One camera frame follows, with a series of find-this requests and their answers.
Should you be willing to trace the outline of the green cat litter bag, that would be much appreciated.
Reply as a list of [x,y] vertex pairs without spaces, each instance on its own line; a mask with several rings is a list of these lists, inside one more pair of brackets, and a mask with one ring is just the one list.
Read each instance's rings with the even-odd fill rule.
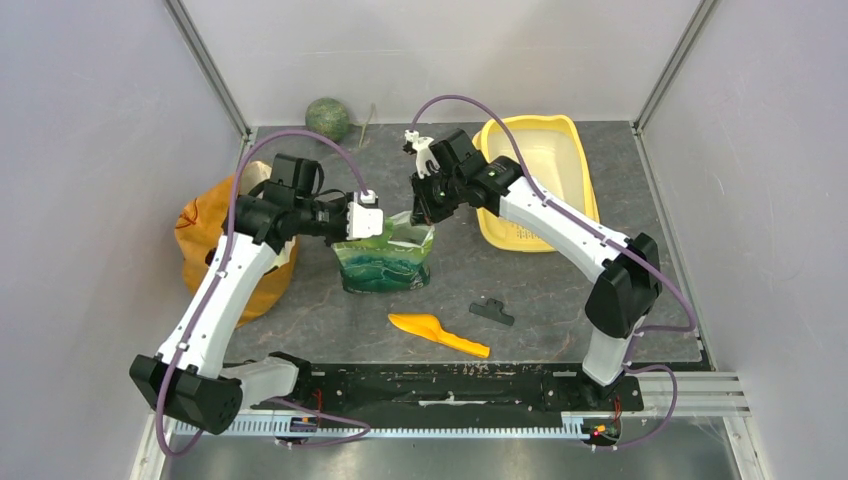
[[435,232],[432,225],[412,224],[411,213],[404,211],[387,218],[379,236],[333,244],[343,289],[370,294],[426,287]]

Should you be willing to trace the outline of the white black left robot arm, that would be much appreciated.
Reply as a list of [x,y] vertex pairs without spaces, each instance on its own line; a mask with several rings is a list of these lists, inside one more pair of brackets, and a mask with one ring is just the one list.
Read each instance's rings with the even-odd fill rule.
[[224,356],[260,281],[281,271],[302,235],[328,244],[382,231],[370,191],[327,199],[313,160],[278,155],[268,179],[231,199],[223,234],[197,292],[174,331],[152,355],[137,355],[129,375],[159,417],[221,434],[248,407],[278,397],[290,408],[314,393],[307,361],[275,352],[227,367]]

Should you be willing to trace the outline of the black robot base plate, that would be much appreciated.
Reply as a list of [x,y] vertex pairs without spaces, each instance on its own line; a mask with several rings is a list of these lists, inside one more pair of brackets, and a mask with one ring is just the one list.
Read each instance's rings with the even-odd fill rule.
[[635,376],[621,374],[612,385],[597,386],[577,363],[314,363],[286,399],[338,413],[387,403],[601,413],[640,412],[645,407]]

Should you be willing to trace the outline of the black bag clip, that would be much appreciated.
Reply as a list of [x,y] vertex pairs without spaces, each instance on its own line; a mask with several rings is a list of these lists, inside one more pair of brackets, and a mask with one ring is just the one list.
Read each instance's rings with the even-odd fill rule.
[[515,323],[515,318],[504,311],[504,303],[494,298],[487,298],[482,302],[472,302],[469,305],[469,312],[508,327]]

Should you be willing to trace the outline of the orange plastic litter scoop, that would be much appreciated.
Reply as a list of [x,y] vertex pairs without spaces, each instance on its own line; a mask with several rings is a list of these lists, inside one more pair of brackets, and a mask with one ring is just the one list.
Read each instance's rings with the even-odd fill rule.
[[486,359],[490,356],[488,346],[444,330],[438,318],[432,314],[390,313],[388,319],[398,329],[428,341],[477,358]]

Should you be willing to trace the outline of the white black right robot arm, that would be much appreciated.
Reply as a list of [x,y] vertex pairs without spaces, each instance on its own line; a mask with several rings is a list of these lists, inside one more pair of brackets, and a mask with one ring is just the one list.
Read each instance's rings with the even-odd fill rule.
[[651,272],[659,266],[656,242],[589,219],[542,189],[516,159],[487,160],[461,129],[440,139],[407,130],[404,139],[416,167],[412,224],[435,225],[468,204],[532,232],[592,283],[584,311],[593,331],[577,395],[591,409],[612,402],[635,330],[662,291]]

